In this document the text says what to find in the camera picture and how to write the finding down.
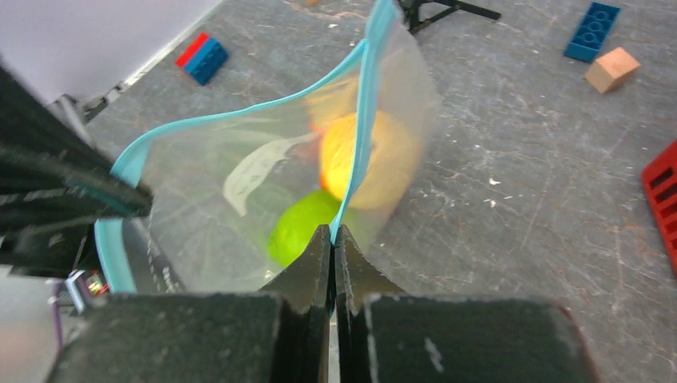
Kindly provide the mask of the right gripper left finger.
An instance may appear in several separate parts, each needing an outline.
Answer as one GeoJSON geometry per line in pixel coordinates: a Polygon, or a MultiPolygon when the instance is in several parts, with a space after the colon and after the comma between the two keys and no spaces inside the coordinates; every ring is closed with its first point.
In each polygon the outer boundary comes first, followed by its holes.
{"type": "Polygon", "coordinates": [[[254,293],[97,298],[49,382],[325,382],[331,232],[254,293]]]}

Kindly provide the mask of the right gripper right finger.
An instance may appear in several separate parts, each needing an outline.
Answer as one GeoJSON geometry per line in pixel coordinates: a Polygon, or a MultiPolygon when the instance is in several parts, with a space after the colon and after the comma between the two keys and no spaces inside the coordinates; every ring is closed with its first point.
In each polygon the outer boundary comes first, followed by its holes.
{"type": "Polygon", "coordinates": [[[533,295],[407,294],[347,227],[335,250],[343,382],[598,382],[570,312],[533,295]]]}

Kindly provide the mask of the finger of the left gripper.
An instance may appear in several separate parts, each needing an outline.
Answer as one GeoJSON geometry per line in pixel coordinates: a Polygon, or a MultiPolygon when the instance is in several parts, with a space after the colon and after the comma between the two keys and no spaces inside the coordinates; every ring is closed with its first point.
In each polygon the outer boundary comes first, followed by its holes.
{"type": "Polygon", "coordinates": [[[112,175],[112,166],[1,70],[3,237],[148,215],[150,188],[112,175]]]}

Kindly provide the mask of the green apple toy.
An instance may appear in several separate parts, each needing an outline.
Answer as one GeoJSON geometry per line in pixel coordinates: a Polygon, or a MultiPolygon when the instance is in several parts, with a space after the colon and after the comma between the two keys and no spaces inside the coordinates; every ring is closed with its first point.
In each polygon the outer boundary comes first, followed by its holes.
{"type": "Polygon", "coordinates": [[[293,203],[278,219],[268,241],[268,253],[281,267],[290,266],[306,249],[317,226],[330,224],[340,202],[325,190],[315,190],[293,203]]]}

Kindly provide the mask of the clear zip top bag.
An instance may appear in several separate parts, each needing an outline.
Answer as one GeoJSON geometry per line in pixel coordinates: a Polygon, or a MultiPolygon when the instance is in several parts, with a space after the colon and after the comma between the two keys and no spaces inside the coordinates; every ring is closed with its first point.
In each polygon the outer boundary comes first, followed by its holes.
{"type": "Polygon", "coordinates": [[[372,210],[349,206],[366,174],[376,113],[390,115],[421,141],[418,170],[440,101],[393,1],[374,4],[364,38],[308,88],[238,111],[161,125],[118,156],[113,174],[150,187],[153,205],[142,219],[95,224],[110,290],[256,290],[278,274],[284,267],[269,255],[268,241],[279,217],[309,193],[327,191],[319,178],[324,129],[311,131],[303,98],[348,77],[358,78],[353,163],[339,210],[327,225],[347,225],[368,249],[400,201],[372,210]]]}

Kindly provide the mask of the yellow lemon toy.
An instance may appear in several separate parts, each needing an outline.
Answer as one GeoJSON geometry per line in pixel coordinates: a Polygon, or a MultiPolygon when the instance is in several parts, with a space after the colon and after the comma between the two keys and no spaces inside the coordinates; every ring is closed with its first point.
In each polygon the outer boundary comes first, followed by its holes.
{"type": "MultiPolygon", "coordinates": [[[[336,199],[343,198],[350,178],[355,125],[354,113],[342,116],[325,124],[320,140],[320,185],[336,199]]],[[[366,174],[349,206],[363,210],[394,206],[408,189],[421,154],[421,141],[405,125],[377,112],[366,174]]]]}

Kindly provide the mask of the orange fruit toy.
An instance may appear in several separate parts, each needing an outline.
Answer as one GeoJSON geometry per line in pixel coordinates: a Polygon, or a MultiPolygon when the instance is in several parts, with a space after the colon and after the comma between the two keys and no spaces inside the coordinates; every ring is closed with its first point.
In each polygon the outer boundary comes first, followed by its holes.
{"type": "Polygon", "coordinates": [[[348,77],[320,87],[303,98],[311,131],[318,131],[342,116],[355,112],[358,78],[348,77]]]}

